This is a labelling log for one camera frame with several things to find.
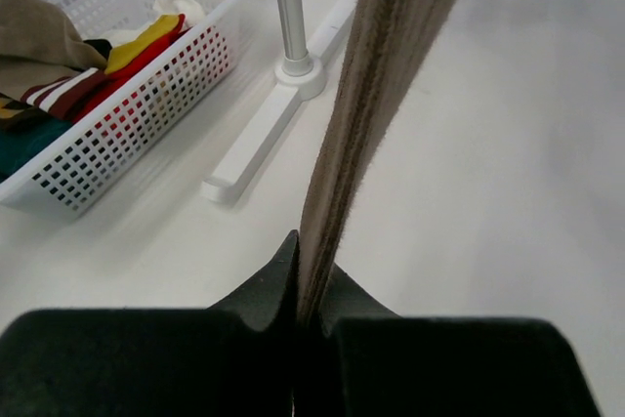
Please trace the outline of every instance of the white floor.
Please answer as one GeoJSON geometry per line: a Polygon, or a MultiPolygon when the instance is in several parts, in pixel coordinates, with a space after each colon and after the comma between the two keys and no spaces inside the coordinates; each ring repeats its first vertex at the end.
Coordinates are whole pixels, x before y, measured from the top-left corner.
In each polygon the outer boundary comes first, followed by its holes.
{"type": "MultiPolygon", "coordinates": [[[[305,0],[308,33],[334,0],[305,0]]],[[[271,88],[274,0],[239,69],[77,223],[0,208],[0,328],[41,307],[206,307],[298,226],[332,108],[305,104],[233,208],[199,195],[271,88]]],[[[569,338],[625,413],[625,0],[461,0],[365,178],[339,264],[406,315],[512,314],[569,338]]]]}

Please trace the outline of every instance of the green fabric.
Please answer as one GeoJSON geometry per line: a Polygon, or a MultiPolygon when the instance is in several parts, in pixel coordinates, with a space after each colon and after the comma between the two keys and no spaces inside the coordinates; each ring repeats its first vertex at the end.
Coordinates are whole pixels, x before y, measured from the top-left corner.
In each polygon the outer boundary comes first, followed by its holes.
{"type": "Polygon", "coordinates": [[[0,132],[0,181],[13,175],[70,127],[70,122],[50,119],[24,132],[0,132]]]}

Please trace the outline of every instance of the fabric strap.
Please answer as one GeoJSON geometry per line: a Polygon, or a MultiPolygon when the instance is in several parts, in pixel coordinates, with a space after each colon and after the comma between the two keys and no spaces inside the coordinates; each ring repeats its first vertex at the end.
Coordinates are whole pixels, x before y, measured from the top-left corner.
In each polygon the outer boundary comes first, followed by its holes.
{"type": "Polygon", "coordinates": [[[358,184],[455,1],[358,0],[300,226],[303,326],[320,307],[358,184]]]}

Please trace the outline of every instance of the red fabric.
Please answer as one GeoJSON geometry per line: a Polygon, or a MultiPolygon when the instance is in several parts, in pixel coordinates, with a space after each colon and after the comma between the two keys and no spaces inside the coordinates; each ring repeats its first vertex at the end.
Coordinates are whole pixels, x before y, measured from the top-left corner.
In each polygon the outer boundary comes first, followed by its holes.
{"type": "Polygon", "coordinates": [[[183,24],[185,24],[185,16],[180,14],[178,24],[174,29],[147,46],[142,53],[136,56],[124,68],[108,75],[107,77],[110,81],[96,90],[87,99],[87,102],[82,110],[76,114],[71,122],[75,124],[80,121],[83,117],[98,107],[104,100],[125,85],[128,80],[135,76],[135,74],[141,71],[146,65],[151,63],[161,53],[167,50],[167,48],[174,44],[184,34],[183,32],[181,33],[183,24]]]}
{"type": "Polygon", "coordinates": [[[42,108],[57,119],[69,121],[76,112],[79,112],[89,96],[107,80],[108,77],[101,70],[90,68],[73,76],[61,77],[51,83],[32,87],[21,96],[20,101],[42,108]],[[62,93],[52,100],[53,94],[59,90],[62,90],[62,93]]]}

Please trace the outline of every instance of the metal pole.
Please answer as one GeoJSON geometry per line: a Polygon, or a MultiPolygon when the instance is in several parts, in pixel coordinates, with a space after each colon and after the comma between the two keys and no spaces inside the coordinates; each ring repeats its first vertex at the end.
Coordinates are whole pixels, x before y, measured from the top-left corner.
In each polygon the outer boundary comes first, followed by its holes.
{"type": "Polygon", "coordinates": [[[306,48],[302,0],[277,0],[282,23],[285,60],[282,69],[292,76],[305,75],[313,69],[306,48]]]}

